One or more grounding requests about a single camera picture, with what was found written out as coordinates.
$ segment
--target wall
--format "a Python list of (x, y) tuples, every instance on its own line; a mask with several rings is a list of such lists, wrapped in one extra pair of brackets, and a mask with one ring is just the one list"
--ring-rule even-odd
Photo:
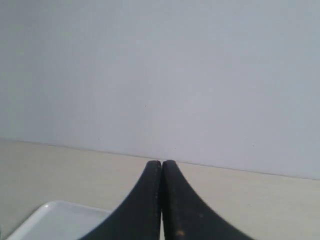
[(2, 0), (0, 137), (320, 179), (319, 11)]

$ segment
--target table surface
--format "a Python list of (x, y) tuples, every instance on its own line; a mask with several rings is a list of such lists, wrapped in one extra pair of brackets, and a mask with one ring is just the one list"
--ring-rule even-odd
[[(149, 160), (0, 139), (3, 237), (53, 200), (114, 210)], [(319, 180), (178, 165), (212, 209), (254, 239), (320, 239)]]

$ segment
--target white wall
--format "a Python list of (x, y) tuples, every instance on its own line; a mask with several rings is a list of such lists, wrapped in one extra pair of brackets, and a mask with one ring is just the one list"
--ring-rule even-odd
[(320, 178), (319, 12), (2, 0), (0, 137)]

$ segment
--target beige table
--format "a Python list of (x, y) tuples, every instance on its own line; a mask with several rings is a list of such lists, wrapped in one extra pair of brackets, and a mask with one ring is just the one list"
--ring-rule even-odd
[[(40, 205), (115, 209), (149, 159), (0, 140), (0, 225), (8, 236)], [(197, 193), (257, 240), (320, 239), (320, 181), (179, 163)]]

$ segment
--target white plate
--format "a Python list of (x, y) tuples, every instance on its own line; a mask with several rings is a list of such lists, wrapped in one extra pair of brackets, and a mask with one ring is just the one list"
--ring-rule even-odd
[(7, 240), (78, 240), (109, 215), (103, 209), (50, 201), (39, 207)]

